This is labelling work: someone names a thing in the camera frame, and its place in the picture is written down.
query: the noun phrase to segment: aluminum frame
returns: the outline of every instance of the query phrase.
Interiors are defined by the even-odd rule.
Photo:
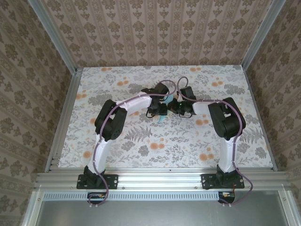
[[[28,1],[32,6],[34,12],[37,14],[39,20],[41,21],[44,29],[47,31],[51,41],[54,43],[55,48],[61,55],[70,73],[74,75],[76,73],[77,64],[72,58],[68,50],[68,46],[64,43],[59,32],[55,28],[54,23],[48,16],[47,10],[45,9],[45,6],[43,5],[42,1],[40,0],[28,0]]]
[[[68,129],[76,93],[80,84],[80,78],[83,69],[78,69],[77,73],[72,77],[66,101],[63,106],[62,115],[59,121],[58,129],[55,134],[54,142],[45,168],[46,173],[37,175],[34,191],[24,218],[23,226],[33,226],[36,224],[41,204],[45,192],[66,192],[74,191],[83,192],[103,192],[104,190],[76,190],[78,175],[83,173],[83,168],[59,168],[60,155],[63,148],[64,138]],[[252,100],[258,114],[258,118],[262,127],[264,137],[267,136],[264,131],[259,111],[254,100],[254,95],[250,84],[248,87],[252,96]],[[241,172],[246,175],[254,185],[257,191],[278,191],[282,199],[282,205],[289,225],[300,224],[300,215],[294,202],[289,183],[286,180],[285,172],[277,171],[276,163],[271,153],[269,143],[267,142],[269,154],[272,159],[273,168],[240,168]],[[203,192],[201,186],[200,174],[215,173],[215,168],[109,168],[106,174],[118,174],[119,184],[115,193],[125,194],[128,192],[171,192],[171,193],[191,193]],[[249,190],[250,184],[245,181],[245,189]],[[212,189],[210,191],[228,191],[229,189]]]
[[[257,51],[259,50],[263,40],[267,36],[271,26],[276,20],[276,17],[278,16],[280,10],[282,9],[283,5],[285,3],[285,0],[275,0],[272,2],[265,18],[263,19],[254,39],[252,40],[252,43],[246,52],[246,55],[242,61],[242,67],[244,70],[247,70],[250,66],[253,58],[255,57]]]
[[[53,158],[55,156],[56,158],[58,156],[61,156],[82,73],[83,73],[83,68],[79,68],[77,69],[75,75],[73,75],[71,78],[66,99],[63,105],[62,113],[60,116],[60,120],[58,122],[58,126],[55,132],[55,137],[53,139],[49,157],[46,163],[45,172],[49,171]]]

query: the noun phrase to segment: patterned wallpaper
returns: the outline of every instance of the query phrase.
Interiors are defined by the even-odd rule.
[[[301,207],[301,1],[287,0],[247,70],[271,148]]]
[[[271,0],[42,0],[78,67],[239,65]]]
[[[26,211],[70,77],[29,3],[1,0],[0,225],[18,225]]]

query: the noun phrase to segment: cable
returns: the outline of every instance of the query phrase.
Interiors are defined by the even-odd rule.
[[[89,195],[89,198],[88,198],[88,203],[90,204],[90,207],[92,207],[92,203],[91,203],[91,198],[93,197],[93,196],[102,196],[103,194],[90,194]],[[95,204],[95,207],[97,207],[98,205],[101,205],[101,203],[103,202],[103,200],[101,200],[101,201],[99,201],[99,203],[97,203],[97,204]]]
[[[94,151],[93,151],[93,168],[96,172],[96,174],[103,180],[103,183],[105,185],[105,189],[106,189],[106,194],[105,194],[105,197],[103,199],[103,201],[101,203],[99,203],[99,205],[102,205],[104,203],[104,201],[106,201],[106,199],[108,198],[108,195],[109,195],[109,187],[108,187],[108,184],[107,182],[105,181],[105,179],[103,178],[103,176],[98,172],[97,168],[96,168],[96,165],[95,165],[95,157],[96,157],[96,151],[97,151],[97,148],[98,146],[100,145],[101,141],[102,141],[102,134],[103,134],[103,129],[104,129],[104,126],[105,124],[107,123],[107,121],[109,120],[110,116],[113,114],[113,112],[121,105],[123,104],[126,104],[127,102],[130,102],[132,100],[135,100],[137,98],[141,98],[141,97],[148,97],[148,96],[158,96],[158,97],[166,97],[166,96],[169,96],[169,95],[172,95],[176,92],[177,90],[177,85],[175,84],[174,81],[171,81],[171,80],[162,80],[160,81],[159,83],[162,83],[162,82],[171,82],[172,85],[174,86],[174,91],[172,91],[171,93],[168,93],[168,94],[142,94],[142,95],[139,95],[139,96],[135,96],[135,97],[132,97],[128,100],[125,100],[124,102],[121,102],[120,104],[116,105],[115,107],[112,108],[112,110],[109,112],[109,114],[107,115],[107,117],[104,119],[103,121],[103,125],[101,126],[101,129],[100,129],[100,132],[99,132],[99,141],[97,142],[95,148],[94,148]],[[92,204],[91,203],[91,197],[89,197],[88,199],[88,203],[90,204],[90,206],[98,206],[98,204]]]
[[[236,136],[235,136],[235,138],[234,138],[234,140],[233,140],[232,164],[233,164],[233,167],[235,168],[236,172],[237,172],[240,176],[242,176],[244,179],[246,179],[246,180],[250,183],[251,186],[250,186],[250,189],[249,189],[248,193],[247,193],[244,197],[242,197],[240,200],[238,200],[238,201],[236,201],[236,202],[233,202],[233,203],[230,204],[230,203],[228,203],[227,201],[225,201],[225,200],[223,200],[223,199],[220,199],[220,200],[222,200],[223,202],[225,202],[226,204],[228,204],[229,206],[230,206],[230,205],[238,204],[238,203],[242,202],[246,197],[248,197],[248,196],[250,195],[250,193],[252,192],[252,190],[253,190],[253,183],[251,182],[251,180],[249,180],[245,175],[243,175],[243,174],[239,171],[239,169],[236,167],[236,165],[235,165],[235,147],[236,147],[236,141],[237,141],[238,137],[240,136],[240,133],[241,133],[242,130],[243,130],[243,123],[242,123],[242,120],[241,120],[241,118],[240,118],[240,116],[239,116],[239,113],[238,113],[238,111],[237,111],[232,105],[230,105],[229,103],[227,103],[227,102],[225,102],[225,101],[223,101],[223,100],[219,100],[219,99],[216,99],[216,100],[204,100],[204,99],[194,100],[194,99],[190,99],[190,98],[188,98],[188,97],[185,97],[185,96],[181,93],[181,90],[180,90],[180,87],[179,87],[180,81],[181,81],[182,79],[186,79],[186,86],[188,85],[188,81],[189,81],[187,77],[183,76],[183,77],[181,77],[181,78],[178,80],[178,82],[177,82],[177,91],[178,91],[179,95],[181,95],[182,98],[184,98],[184,99],[186,99],[186,100],[194,101],[194,102],[220,102],[220,103],[223,103],[223,104],[225,104],[226,106],[228,106],[229,108],[231,108],[231,110],[236,114],[236,116],[237,116],[237,118],[238,118],[238,121],[239,121],[239,131],[238,131],[238,133],[236,134]]]
[[[147,116],[148,113],[149,113],[149,110],[147,109],[146,114],[145,114],[146,118],[152,119],[153,117],[155,117],[155,115],[153,115],[153,116],[151,116],[151,117]]]

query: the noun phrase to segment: robotic arm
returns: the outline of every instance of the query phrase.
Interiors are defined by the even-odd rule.
[[[184,87],[181,93],[192,100],[196,100],[190,86]],[[89,164],[84,169],[84,174],[79,176],[77,188],[78,189],[99,189],[102,183],[100,177],[96,174],[93,163],[95,163],[98,172],[104,175],[105,162],[110,150],[112,141],[115,140],[122,132],[125,119],[127,115],[130,115],[138,110],[147,108],[147,114],[154,115],[167,115],[167,110],[173,113],[179,114],[183,117],[186,113],[190,113],[190,117],[198,114],[211,115],[215,132],[221,137],[221,157],[217,165],[216,174],[206,174],[206,183],[202,183],[204,189],[210,188],[232,188],[233,183],[238,184],[241,182],[242,177],[236,172],[233,166],[233,139],[239,132],[239,121],[236,114],[223,103],[211,103],[208,102],[194,102],[190,100],[178,101],[174,98],[168,105],[162,103],[163,97],[153,96],[152,94],[167,94],[168,88],[159,83],[154,89],[143,89],[138,95],[139,98],[130,101],[118,101],[107,100],[103,105],[98,117],[95,121],[96,126],[96,144],[100,140],[100,130],[104,123],[105,118],[109,115],[109,112],[118,104],[124,103],[116,108],[113,112],[114,117],[109,118],[106,122],[102,132],[102,142],[98,144],[95,154],[95,158],[91,158]],[[239,108],[235,104],[234,100],[229,97],[223,100],[229,103],[238,112],[242,123],[243,129],[246,127],[246,121],[243,118]]]

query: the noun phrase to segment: floral mat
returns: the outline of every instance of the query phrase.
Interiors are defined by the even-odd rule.
[[[95,118],[106,100],[124,100],[160,80],[177,82],[183,75],[189,78],[197,98],[232,97],[240,108],[246,128],[238,142],[237,165],[272,167],[240,65],[84,68],[59,167],[87,165],[95,145]],[[163,119],[149,119],[145,113],[146,109],[142,109],[127,116],[122,134],[112,144],[106,167],[216,167],[221,139],[209,115],[184,119],[168,112]]]

